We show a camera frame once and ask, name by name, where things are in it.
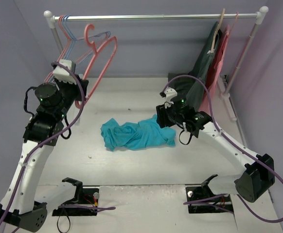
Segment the pink plastic hanger front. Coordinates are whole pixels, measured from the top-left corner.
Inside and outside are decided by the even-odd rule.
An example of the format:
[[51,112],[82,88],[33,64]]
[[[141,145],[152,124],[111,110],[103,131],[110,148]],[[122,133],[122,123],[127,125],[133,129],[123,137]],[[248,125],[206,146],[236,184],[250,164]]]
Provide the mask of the pink plastic hanger front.
[[89,101],[107,72],[117,52],[118,39],[111,32],[96,33],[93,24],[87,24],[83,36],[77,38],[72,57],[76,62],[76,72],[83,81],[90,82],[85,92],[85,103]]

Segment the teal t shirt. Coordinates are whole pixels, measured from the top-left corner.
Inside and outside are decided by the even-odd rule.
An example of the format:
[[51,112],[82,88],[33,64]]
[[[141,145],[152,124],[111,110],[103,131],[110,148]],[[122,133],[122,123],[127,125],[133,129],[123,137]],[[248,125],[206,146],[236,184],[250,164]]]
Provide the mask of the teal t shirt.
[[101,136],[105,147],[114,151],[117,148],[142,150],[145,148],[170,146],[174,147],[176,131],[169,127],[161,128],[157,115],[137,123],[126,122],[123,125],[110,119],[101,126]]

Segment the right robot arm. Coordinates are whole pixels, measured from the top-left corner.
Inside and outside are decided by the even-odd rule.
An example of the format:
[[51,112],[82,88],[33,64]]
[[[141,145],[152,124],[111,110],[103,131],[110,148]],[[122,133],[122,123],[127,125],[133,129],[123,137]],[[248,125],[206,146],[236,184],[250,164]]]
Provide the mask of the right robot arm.
[[275,182],[274,161],[248,150],[229,134],[217,129],[211,116],[203,111],[196,112],[185,99],[175,97],[173,103],[165,102],[156,107],[157,123],[161,128],[173,125],[213,146],[237,170],[236,174],[211,175],[202,183],[202,188],[211,195],[238,194],[254,203]]

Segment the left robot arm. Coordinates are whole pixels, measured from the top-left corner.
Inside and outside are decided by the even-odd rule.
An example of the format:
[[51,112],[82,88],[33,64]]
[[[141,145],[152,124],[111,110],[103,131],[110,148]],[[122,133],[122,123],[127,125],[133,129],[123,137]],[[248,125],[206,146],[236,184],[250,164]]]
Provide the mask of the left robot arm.
[[50,194],[38,196],[36,189],[64,126],[70,128],[76,122],[67,122],[67,112],[75,101],[85,99],[87,85],[87,80],[77,78],[72,83],[55,79],[54,83],[33,87],[39,106],[25,128],[15,174],[0,202],[0,224],[5,222],[35,233],[48,213],[79,198],[82,182],[72,178],[65,178]]

